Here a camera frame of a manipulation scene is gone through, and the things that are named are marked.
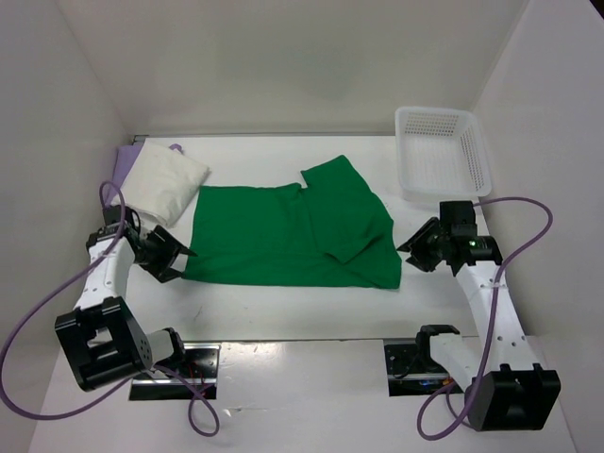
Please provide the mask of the cream t shirt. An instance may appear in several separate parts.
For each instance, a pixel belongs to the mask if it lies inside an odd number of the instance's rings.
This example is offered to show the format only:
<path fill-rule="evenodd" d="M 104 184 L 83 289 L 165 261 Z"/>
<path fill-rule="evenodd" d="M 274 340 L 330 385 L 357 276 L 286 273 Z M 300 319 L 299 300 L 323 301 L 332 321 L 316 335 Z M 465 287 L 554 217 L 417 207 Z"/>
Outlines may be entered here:
<path fill-rule="evenodd" d="M 120 189 L 126 204 L 163 227 L 173 227 L 210 175 L 182 145 L 145 141 Z"/>

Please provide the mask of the green t shirt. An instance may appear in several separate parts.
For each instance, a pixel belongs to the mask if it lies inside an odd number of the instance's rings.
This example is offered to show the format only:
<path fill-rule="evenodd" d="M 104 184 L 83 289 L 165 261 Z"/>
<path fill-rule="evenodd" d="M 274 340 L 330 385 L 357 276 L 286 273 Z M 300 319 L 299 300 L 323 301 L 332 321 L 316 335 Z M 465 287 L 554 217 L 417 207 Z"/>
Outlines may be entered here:
<path fill-rule="evenodd" d="M 398 289 L 394 220 L 350 160 L 339 156 L 301 176 L 278 187 L 202 188 L 184 278 Z"/>

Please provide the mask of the purple t shirt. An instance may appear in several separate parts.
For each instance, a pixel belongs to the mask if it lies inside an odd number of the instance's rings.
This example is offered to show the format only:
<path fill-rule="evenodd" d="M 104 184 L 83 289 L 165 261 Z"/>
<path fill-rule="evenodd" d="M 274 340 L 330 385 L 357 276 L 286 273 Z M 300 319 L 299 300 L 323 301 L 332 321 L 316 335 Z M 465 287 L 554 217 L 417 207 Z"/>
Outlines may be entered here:
<path fill-rule="evenodd" d="M 119 146 L 117 148 L 117 158 L 113 169 L 112 181 L 119 188 L 124 184 L 126 177 L 142 151 L 143 146 L 144 143 L 134 143 Z"/>

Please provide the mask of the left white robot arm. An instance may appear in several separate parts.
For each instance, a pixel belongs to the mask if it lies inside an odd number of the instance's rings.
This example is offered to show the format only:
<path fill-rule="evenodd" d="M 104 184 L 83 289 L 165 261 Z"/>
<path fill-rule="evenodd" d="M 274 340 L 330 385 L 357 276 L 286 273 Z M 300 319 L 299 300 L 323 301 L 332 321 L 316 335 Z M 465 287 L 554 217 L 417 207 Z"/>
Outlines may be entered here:
<path fill-rule="evenodd" d="M 138 213 L 118 206 L 103 209 L 104 226 L 89 236 L 91 262 L 83 292 L 72 311 L 57 317 L 55 332 L 78 386 L 90 392 L 154 365 L 167 377 L 183 374 L 189 355 L 171 327 L 143 331 L 126 304 L 130 268 L 140 266 L 160 283 L 183 276 L 173 267 L 190 248 L 163 226 L 143 229 Z"/>

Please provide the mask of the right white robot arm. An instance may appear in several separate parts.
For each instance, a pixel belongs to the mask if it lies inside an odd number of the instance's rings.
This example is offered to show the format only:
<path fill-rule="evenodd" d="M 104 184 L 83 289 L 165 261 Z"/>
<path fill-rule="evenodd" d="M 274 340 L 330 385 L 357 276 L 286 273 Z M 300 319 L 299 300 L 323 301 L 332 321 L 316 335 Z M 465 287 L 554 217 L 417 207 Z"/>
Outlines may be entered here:
<path fill-rule="evenodd" d="M 512 261 L 553 225 L 550 208 L 537 200 L 527 202 L 544 211 L 545 226 L 508 257 L 502 256 L 494 237 L 478 234 L 477 204 L 472 201 L 441 202 L 439 215 L 399 248 L 407 254 L 406 262 L 424 273 L 442 263 L 450 268 L 467 299 L 482 347 L 476 353 L 451 325 L 425 325 L 417 333 L 416 364 L 425 371 L 442 367 L 451 380 L 428 400 L 449 397 L 454 388 L 464 397 L 452 423 L 434 434 L 423 429 L 428 405 L 421 406 L 416 427 L 427 441 L 442 440 L 459 426 L 477 432 L 541 430 L 561 392 L 558 373 L 541 364 L 527 340 L 506 281 Z"/>

